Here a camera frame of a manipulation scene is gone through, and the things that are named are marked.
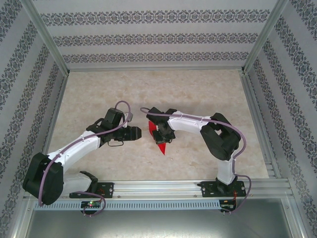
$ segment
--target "robotic arm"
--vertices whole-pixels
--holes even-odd
[[[96,192],[98,179],[92,174],[86,171],[81,171],[76,175],[64,174],[75,162],[80,160],[86,154],[98,149],[105,143],[109,143],[111,140],[119,141],[123,144],[124,141],[132,141],[141,138],[142,134],[140,128],[125,124],[123,127],[112,133],[91,136],[90,138],[85,139],[85,137],[94,135],[95,133],[105,132],[118,127],[120,122],[122,120],[125,121],[125,117],[127,116],[128,114],[124,114],[118,109],[110,108],[105,118],[101,118],[94,124],[87,127],[86,131],[76,139],[82,139],[81,142],[74,144],[67,149],[64,154],[60,155],[60,157],[50,167],[45,180],[42,196],[44,204],[51,205],[61,195],[70,194],[72,192]],[[48,155],[44,155],[42,153],[36,154],[32,158],[27,171],[22,186],[23,189],[38,198],[40,184],[44,173],[43,171],[46,169],[49,162],[68,145],[57,151],[49,153]]]
[[[198,121],[187,117],[173,117],[173,115],[187,115],[175,109],[168,109],[166,113],[153,107],[149,113],[170,114],[170,117],[160,117],[147,115],[147,118],[157,126],[157,130],[152,131],[153,138],[157,144],[170,143],[175,139],[176,130],[188,131],[194,134],[200,134],[209,151],[218,159],[217,180],[224,186],[230,185],[236,176],[232,171],[233,155],[239,147],[240,135],[234,130],[221,124]],[[203,119],[212,119],[230,124],[229,121],[220,113],[212,117],[200,117]]]

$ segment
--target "marble floor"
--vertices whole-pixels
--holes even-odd
[[[161,111],[178,109],[187,114],[222,113],[247,138],[237,158],[236,172],[268,178],[248,104],[236,70],[71,72],[53,132],[49,152],[77,138],[86,127],[103,118],[119,100],[130,103],[131,126],[142,138],[122,147],[104,145],[76,162],[67,173],[86,170],[99,180],[214,179],[217,159],[201,136],[177,131],[176,139],[161,153],[148,131],[140,107]],[[126,112],[124,104],[119,109]]]

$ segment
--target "black mounting plate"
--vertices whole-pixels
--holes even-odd
[[[202,188],[203,197],[233,197],[234,191],[237,193],[237,197],[245,197],[246,189],[243,181],[234,181],[230,184],[229,190],[222,193],[218,190],[218,182],[216,181],[204,181],[198,184]]]
[[[112,198],[113,185],[114,184],[112,182],[98,182],[96,192],[94,193],[101,195],[104,198]],[[73,192],[69,194],[69,198],[96,198],[96,197]]]

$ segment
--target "patterned wallpaper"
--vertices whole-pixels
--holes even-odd
[[[23,196],[30,159],[43,150],[65,80],[17,0],[0,3],[0,238]]]
[[[281,174],[317,237],[317,4],[291,0],[249,72]]]
[[[35,0],[70,69],[243,66],[276,0]]]

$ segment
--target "red object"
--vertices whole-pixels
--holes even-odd
[[[153,136],[154,130],[157,130],[157,126],[153,122],[149,121],[149,131],[151,136]],[[161,150],[161,152],[165,155],[166,143],[158,144],[158,147]]]

